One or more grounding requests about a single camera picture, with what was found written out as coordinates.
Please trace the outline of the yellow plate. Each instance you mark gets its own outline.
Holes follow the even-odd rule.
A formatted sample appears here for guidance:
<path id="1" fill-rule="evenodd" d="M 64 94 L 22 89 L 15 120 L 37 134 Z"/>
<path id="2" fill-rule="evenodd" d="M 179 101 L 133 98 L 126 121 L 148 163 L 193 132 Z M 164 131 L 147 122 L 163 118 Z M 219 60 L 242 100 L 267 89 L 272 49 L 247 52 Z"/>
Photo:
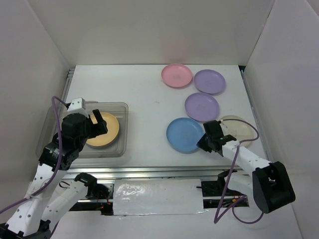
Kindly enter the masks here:
<path id="1" fill-rule="evenodd" d="M 91 147 L 102 147 L 111 144 L 118 136 L 120 125 L 117 118 L 107 112 L 101 112 L 103 120 L 106 122 L 108 132 L 95 138 L 88 139 L 86 144 Z"/>

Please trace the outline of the blue plate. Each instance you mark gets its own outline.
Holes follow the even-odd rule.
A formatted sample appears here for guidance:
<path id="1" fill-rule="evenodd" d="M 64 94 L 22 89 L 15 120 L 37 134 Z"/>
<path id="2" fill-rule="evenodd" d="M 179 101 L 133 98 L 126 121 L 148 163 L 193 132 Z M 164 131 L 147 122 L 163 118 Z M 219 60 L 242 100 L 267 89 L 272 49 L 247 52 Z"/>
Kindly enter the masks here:
<path id="1" fill-rule="evenodd" d="M 169 145 L 180 153 L 197 151 L 198 141 L 204 135 L 202 126 L 190 118 L 177 118 L 166 128 L 166 138 Z"/>

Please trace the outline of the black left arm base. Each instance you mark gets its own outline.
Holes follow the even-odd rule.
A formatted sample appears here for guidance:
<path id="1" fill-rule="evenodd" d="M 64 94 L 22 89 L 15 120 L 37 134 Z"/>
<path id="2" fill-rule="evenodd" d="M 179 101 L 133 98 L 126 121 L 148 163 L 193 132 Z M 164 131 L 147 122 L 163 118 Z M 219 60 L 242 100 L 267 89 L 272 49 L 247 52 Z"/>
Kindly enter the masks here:
<path id="1" fill-rule="evenodd" d="M 79 200 L 71 212 L 92 211 L 104 216 L 112 216 L 113 212 L 114 183 L 99 184 L 91 196 Z"/>

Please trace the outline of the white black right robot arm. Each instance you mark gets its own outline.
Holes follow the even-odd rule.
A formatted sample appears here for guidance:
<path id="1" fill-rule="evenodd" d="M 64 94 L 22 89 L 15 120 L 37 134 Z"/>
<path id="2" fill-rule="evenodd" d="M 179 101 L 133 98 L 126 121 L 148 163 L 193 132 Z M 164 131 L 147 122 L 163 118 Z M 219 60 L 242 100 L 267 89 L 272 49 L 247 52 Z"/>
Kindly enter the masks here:
<path id="1" fill-rule="evenodd" d="M 264 214 L 294 202 L 296 195 L 284 164 L 257 156 L 232 135 L 225 135 L 221 123 L 204 123 L 205 133 L 197 143 L 200 149 L 231 161 L 230 169 L 218 175 L 221 196 L 240 192 Z"/>

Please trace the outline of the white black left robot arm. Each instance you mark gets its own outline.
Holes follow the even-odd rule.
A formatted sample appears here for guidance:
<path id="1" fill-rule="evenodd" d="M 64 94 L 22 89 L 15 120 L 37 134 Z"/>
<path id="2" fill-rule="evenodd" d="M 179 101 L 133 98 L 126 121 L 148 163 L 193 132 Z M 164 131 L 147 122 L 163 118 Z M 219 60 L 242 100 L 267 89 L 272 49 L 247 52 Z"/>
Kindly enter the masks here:
<path id="1" fill-rule="evenodd" d="M 2 239 L 49 239 L 60 219 L 78 200 L 82 197 L 92 199 L 98 194 L 97 179 L 80 173 L 75 177 L 74 185 L 49 203 L 86 141 L 107 133 L 107 123 L 100 111 L 93 110 L 93 115 L 96 123 L 81 113 L 68 114 L 62 121 L 56 121 L 57 133 L 43 149 L 36 175 L 25 197 L 14 203 L 17 210 L 0 226 Z"/>

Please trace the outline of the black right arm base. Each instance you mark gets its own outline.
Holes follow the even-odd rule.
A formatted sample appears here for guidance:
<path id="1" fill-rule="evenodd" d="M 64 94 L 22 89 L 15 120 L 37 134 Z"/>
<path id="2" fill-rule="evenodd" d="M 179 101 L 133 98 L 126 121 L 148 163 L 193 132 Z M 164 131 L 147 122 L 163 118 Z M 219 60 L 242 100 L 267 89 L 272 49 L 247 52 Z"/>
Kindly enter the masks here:
<path id="1" fill-rule="evenodd" d="M 228 173 L 229 170 L 219 173 L 214 181 L 201 181 L 201 185 L 196 186 L 196 188 L 201 189 L 203 197 L 221 197 Z M 225 198 L 232 197 L 237 199 L 241 196 L 243 196 L 242 193 L 231 189 L 227 189 L 225 193 Z"/>

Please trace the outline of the clear plastic bin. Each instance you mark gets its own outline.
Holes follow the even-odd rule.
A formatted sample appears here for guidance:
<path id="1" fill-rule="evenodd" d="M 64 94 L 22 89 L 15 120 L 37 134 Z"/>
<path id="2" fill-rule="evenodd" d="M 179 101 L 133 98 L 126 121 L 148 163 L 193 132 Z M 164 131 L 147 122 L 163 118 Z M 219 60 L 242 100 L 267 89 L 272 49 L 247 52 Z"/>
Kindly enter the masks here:
<path id="1" fill-rule="evenodd" d="M 109 158 L 120 157 L 126 151 L 127 131 L 128 131 L 128 113 L 129 108 L 123 102 L 96 102 L 88 101 L 86 110 L 93 118 L 93 110 L 98 109 L 101 112 L 107 112 L 114 115 L 119 121 L 120 130 L 117 138 L 109 145 L 102 147 L 91 147 L 85 144 L 83 150 L 79 153 L 80 158 Z M 41 131 L 39 142 L 36 148 L 36 156 L 40 156 L 43 148 L 51 142 L 56 133 L 55 115 L 52 107 L 48 109 L 46 119 Z"/>

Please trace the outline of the purple plate near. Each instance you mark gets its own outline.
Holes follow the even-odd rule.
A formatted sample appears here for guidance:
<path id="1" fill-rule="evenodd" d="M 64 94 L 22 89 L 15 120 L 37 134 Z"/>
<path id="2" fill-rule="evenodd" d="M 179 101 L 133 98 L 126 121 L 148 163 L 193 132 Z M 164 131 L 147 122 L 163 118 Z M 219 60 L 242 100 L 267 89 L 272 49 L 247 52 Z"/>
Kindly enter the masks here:
<path id="1" fill-rule="evenodd" d="M 184 107 L 187 115 L 200 122 L 216 119 L 220 113 L 218 101 L 207 93 L 193 93 L 189 95 Z"/>

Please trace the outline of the purple plate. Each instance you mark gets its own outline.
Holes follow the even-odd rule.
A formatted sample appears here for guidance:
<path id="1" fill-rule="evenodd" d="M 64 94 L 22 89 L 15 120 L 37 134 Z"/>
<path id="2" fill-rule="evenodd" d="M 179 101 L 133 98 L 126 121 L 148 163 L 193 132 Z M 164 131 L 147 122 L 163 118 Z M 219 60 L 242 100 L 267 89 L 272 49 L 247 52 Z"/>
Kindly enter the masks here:
<path id="1" fill-rule="evenodd" d="M 200 122 L 216 119 L 220 113 L 218 101 L 207 93 L 193 93 L 189 95 L 184 107 L 187 115 Z"/>
<path id="2" fill-rule="evenodd" d="M 193 78 L 195 87 L 203 93 L 219 94 L 226 89 L 225 78 L 214 70 L 201 70 Z"/>

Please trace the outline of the cream plate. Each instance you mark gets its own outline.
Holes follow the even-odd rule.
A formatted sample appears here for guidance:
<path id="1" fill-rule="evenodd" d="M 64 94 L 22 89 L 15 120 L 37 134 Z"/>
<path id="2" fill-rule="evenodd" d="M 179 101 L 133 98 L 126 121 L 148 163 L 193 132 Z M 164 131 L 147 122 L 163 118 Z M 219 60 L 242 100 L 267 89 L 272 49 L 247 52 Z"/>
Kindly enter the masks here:
<path id="1" fill-rule="evenodd" d="M 256 136 L 253 128 L 242 122 L 243 119 L 239 116 L 228 115 L 219 120 L 224 135 L 232 135 L 238 141 L 253 139 Z"/>

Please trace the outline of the purple plate far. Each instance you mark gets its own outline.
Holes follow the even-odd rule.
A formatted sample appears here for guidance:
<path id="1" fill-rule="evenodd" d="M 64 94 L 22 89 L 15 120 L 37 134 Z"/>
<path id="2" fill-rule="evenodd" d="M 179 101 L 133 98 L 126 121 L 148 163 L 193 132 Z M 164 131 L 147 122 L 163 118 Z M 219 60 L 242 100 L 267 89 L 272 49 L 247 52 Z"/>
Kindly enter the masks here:
<path id="1" fill-rule="evenodd" d="M 219 94 L 226 89 L 225 78 L 214 70 L 201 70 L 193 78 L 195 87 L 203 93 Z"/>

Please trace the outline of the pink plate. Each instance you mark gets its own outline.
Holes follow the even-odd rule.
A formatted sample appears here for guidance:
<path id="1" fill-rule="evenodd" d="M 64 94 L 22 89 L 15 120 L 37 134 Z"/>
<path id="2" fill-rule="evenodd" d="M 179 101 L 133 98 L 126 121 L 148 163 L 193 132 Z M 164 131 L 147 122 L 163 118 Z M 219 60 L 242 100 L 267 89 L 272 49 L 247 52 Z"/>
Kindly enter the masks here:
<path id="1" fill-rule="evenodd" d="M 183 64 L 169 64 L 161 71 L 163 82 L 172 88 L 183 88 L 192 81 L 192 71 Z"/>

